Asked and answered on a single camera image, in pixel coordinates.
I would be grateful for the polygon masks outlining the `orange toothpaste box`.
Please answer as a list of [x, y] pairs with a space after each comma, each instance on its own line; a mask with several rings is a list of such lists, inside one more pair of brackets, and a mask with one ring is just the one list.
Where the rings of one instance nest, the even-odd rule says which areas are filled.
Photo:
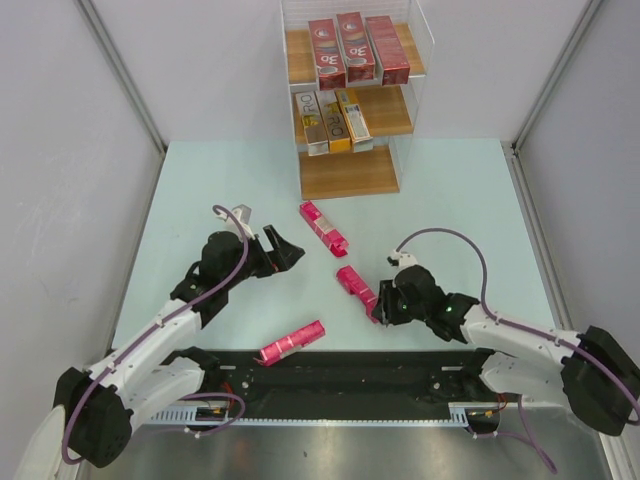
[[308, 155], [328, 154], [328, 137], [315, 93], [313, 91], [296, 93], [295, 100], [308, 148]]
[[351, 137], [352, 151], [361, 153], [372, 150], [373, 137], [355, 90], [337, 89], [335, 94]]

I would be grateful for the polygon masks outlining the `gold silver toothpaste box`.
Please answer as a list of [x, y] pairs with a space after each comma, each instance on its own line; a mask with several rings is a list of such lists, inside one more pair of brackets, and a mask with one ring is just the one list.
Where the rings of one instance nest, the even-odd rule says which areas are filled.
[[334, 91], [316, 91], [331, 154], [351, 150], [351, 136]]

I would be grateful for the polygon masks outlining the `red silver 3D toothpaste box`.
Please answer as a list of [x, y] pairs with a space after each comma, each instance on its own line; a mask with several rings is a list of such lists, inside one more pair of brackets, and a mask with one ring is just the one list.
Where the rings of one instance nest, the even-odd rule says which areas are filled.
[[346, 62], [347, 82], [373, 80], [376, 63], [361, 14], [340, 13], [336, 15], [336, 20]]

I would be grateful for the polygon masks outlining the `dark red toothpaste box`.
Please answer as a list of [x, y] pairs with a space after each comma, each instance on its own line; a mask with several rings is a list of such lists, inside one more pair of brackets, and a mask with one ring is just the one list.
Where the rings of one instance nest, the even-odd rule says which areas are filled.
[[375, 76], [382, 86], [404, 85], [409, 81], [410, 63], [389, 16], [364, 19], [376, 61]]

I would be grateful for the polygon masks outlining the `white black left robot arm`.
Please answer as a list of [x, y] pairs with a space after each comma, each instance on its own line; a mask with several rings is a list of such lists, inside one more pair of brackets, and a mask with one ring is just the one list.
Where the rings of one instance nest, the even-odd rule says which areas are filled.
[[105, 467], [158, 411], [192, 394], [207, 400], [219, 392], [221, 376], [205, 356], [179, 357], [168, 367], [162, 363], [228, 304], [234, 287], [252, 277], [286, 272], [304, 256], [303, 248], [283, 239], [273, 226], [264, 232], [270, 250], [246, 227], [211, 234], [200, 260], [136, 338], [87, 369], [71, 367], [59, 377], [54, 404], [65, 414], [64, 463]]

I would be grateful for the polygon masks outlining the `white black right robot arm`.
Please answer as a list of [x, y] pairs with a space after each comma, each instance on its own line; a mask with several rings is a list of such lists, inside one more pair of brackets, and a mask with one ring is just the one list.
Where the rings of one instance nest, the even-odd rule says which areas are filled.
[[562, 406], [609, 436], [639, 422], [639, 368], [602, 328], [542, 331], [494, 319], [478, 299], [444, 292], [419, 265], [381, 282], [372, 315], [385, 326], [420, 321], [444, 341], [479, 349], [484, 362], [461, 376], [473, 401], [494, 392], [519, 394]]

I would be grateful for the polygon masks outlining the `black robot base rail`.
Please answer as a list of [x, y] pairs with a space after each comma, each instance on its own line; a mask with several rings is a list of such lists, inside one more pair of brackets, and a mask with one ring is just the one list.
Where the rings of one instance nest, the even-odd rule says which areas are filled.
[[269, 367], [259, 365], [251, 351], [215, 355], [220, 361], [220, 397], [173, 405], [221, 407], [238, 418], [247, 411], [267, 415], [385, 409], [398, 414], [425, 412], [438, 404], [503, 402], [500, 418], [517, 403], [516, 394], [492, 392], [481, 384], [472, 369], [484, 357], [472, 351], [304, 351]]

